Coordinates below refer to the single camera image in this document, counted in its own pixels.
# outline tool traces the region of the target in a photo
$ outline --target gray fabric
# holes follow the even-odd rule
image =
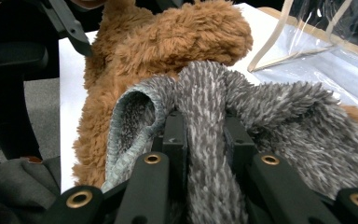
[[[358,125],[320,84],[253,86],[240,73],[210,62],[191,63],[179,77],[176,82],[168,77],[144,80],[119,99],[103,190],[130,176],[136,156],[150,149],[152,137],[163,132],[165,117],[175,108],[188,130],[190,223],[247,221],[227,164],[223,124],[228,110],[253,134],[260,152],[285,157],[311,189],[334,198],[342,188],[358,188]],[[145,107],[137,104],[147,105],[150,113],[140,113]],[[118,164],[121,158],[127,159]]]
[[[30,163],[28,159],[0,164],[0,203],[21,223],[39,223],[60,196],[60,157]]]

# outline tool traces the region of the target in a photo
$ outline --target gray shaggy material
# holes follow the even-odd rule
[[[211,62],[191,63],[177,81],[144,80],[124,93],[113,111],[103,191],[131,176],[136,158],[150,150],[177,109],[185,118],[190,150],[189,223],[247,222],[227,163],[227,111],[252,134],[259,152],[285,157],[311,189],[335,198],[342,188],[358,188],[358,124],[337,103],[321,85],[253,86],[242,74]]]

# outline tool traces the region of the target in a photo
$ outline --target clear plastic sheet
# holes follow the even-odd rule
[[[248,71],[352,43],[358,45],[358,0],[286,0],[274,34]]]
[[[358,55],[333,49],[253,72],[263,82],[322,82],[345,105],[358,107]]]
[[[248,71],[262,83],[322,82],[358,107],[358,0],[286,0]]]

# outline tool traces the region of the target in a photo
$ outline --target white table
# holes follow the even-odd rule
[[[253,50],[242,60],[234,64],[231,69],[237,70],[254,84],[259,81],[246,68],[255,54],[265,44],[278,20],[246,4],[236,5],[241,9],[242,16],[249,22],[254,38]],[[92,42],[96,32],[88,33]],[[77,139],[76,128],[81,117],[81,109],[86,99],[83,88],[85,60],[78,54],[68,39],[60,40],[60,124],[61,124],[61,169],[62,192],[72,188],[75,178],[72,167],[76,163],[73,143]]]

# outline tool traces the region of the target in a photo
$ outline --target folded fabric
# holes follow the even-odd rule
[[[60,157],[41,163],[16,159],[0,164],[0,203],[20,223],[39,223],[60,196],[60,186]]]
[[[247,222],[227,162],[227,111],[241,120],[259,152],[285,157],[311,189],[334,198],[342,188],[358,188],[358,123],[337,103],[321,84],[253,86],[242,74],[212,62],[191,63],[177,81],[143,80],[113,110],[103,190],[130,177],[136,158],[150,150],[165,118],[177,109],[188,134],[190,223]]]
[[[233,65],[252,48],[249,24],[223,0],[184,4],[156,16],[134,0],[109,0],[86,60],[88,97],[74,149],[77,184],[104,182],[109,120],[117,99],[133,84],[155,74],[177,77],[192,61]]]

